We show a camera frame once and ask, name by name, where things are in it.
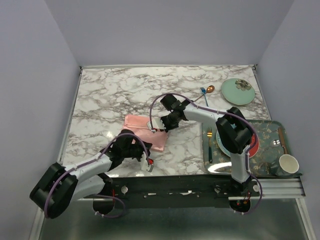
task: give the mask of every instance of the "gold knife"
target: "gold knife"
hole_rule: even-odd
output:
[[[285,142],[285,137],[284,137],[284,132],[281,126],[279,126],[278,128],[278,133],[279,133],[279,137],[280,137],[280,143],[281,146],[284,149],[284,154],[288,154],[288,150],[287,150],[287,146],[286,146],[286,142]]]

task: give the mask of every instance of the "white wall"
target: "white wall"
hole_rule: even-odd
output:
[[[57,160],[79,71],[43,0],[0,1],[0,240],[29,237],[29,194]]]
[[[320,238],[320,1],[295,0],[258,64],[274,120],[285,126]]]
[[[293,0],[45,0],[75,59],[256,64]]]

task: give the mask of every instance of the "fork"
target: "fork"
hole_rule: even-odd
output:
[[[211,148],[212,127],[208,127],[206,136],[209,138],[209,163],[212,164],[212,148]]]

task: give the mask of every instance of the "gold spoon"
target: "gold spoon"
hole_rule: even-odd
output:
[[[205,90],[205,93],[206,94],[210,94],[210,93],[212,93],[213,91],[215,90],[215,86],[213,86],[213,85],[210,85],[210,86],[208,86],[207,88],[206,88],[206,90]],[[204,96],[204,94],[202,94],[200,97],[198,97],[196,100],[194,100],[193,102],[196,102],[196,101],[198,101],[200,98],[202,98]]]

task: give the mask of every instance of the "white mug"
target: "white mug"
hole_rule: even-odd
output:
[[[299,170],[298,160],[289,154],[282,155],[270,166],[270,172],[279,177],[297,174]]]

